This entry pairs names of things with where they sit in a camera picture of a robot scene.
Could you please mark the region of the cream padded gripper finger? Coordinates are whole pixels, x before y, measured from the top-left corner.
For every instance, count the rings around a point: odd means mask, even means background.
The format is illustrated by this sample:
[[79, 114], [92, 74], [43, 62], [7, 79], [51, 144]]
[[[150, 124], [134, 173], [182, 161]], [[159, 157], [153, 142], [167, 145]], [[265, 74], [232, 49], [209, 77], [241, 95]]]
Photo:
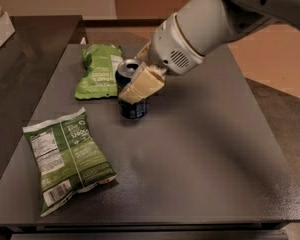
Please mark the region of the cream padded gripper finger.
[[149, 48], [150, 48], [150, 42], [146, 43], [140, 51], [137, 53], [137, 55], [134, 57], [136, 61], [139, 61], [140, 63], [144, 62], [146, 64], [150, 64], [151, 60], [149, 58]]
[[135, 104], [150, 97], [165, 86], [165, 68], [142, 62], [131, 81], [122, 89], [119, 98]]

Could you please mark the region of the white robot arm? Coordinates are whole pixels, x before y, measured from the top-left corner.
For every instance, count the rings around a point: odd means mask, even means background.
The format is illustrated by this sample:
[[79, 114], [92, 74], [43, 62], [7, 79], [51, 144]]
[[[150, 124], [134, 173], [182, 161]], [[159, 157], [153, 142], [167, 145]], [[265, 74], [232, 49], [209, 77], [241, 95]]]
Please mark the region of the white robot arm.
[[227, 43], [282, 21], [300, 31], [300, 0], [190, 0], [155, 30], [119, 98], [135, 104], [158, 92], [165, 76], [184, 75]]

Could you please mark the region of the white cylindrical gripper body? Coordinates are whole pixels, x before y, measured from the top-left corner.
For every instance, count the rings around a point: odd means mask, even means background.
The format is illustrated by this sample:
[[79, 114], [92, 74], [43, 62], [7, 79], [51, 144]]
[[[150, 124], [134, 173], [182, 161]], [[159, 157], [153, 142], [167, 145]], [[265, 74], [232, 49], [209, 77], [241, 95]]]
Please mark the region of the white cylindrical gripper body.
[[148, 56], [153, 64], [166, 68], [173, 75], [184, 75], [205, 59], [184, 37], [176, 13], [156, 29], [150, 40]]

